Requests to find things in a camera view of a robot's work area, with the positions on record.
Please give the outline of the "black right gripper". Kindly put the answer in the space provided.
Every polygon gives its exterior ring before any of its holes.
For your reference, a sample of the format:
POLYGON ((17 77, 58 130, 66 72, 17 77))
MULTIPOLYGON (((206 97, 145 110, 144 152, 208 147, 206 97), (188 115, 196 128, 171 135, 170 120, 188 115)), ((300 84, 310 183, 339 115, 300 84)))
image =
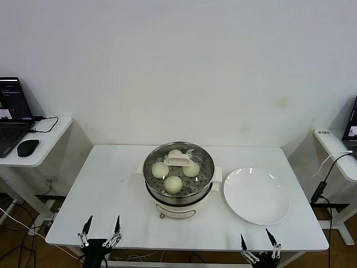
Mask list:
POLYGON ((266 228, 266 233, 273 246, 273 251, 260 252, 258 256, 256 256, 254 253, 248 250, 243 235, 242 234, 240 235, 241 247, 242 247, 241 254, 250 264, 255 264, 255 268, 277 268, 279 265, 279 258, 281 256, 282 245, 276 241, 274 235, 272 235, 267 228, 266 228))

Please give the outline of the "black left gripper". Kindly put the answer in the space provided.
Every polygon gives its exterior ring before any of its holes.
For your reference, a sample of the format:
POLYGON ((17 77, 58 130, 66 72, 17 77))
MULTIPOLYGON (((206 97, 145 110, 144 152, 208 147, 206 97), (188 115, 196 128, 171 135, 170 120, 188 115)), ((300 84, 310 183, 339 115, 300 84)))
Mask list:
POLYGON ((120 233, 120 216, 117 217, 117 221, 114 227, 114 233, 109 239, 89 239, 87 235, 89 233, 91 221, 93 216, 90 216, 87 222, 84 224, 82 232, 78 233, 78 237, 81 241, 80 247, 84 255, 83 268, 101 268, 102 262, 104 267, 108 267, 108 260, 106 255, 111 253, 112 248, 121 241, 122 236, 120 233))

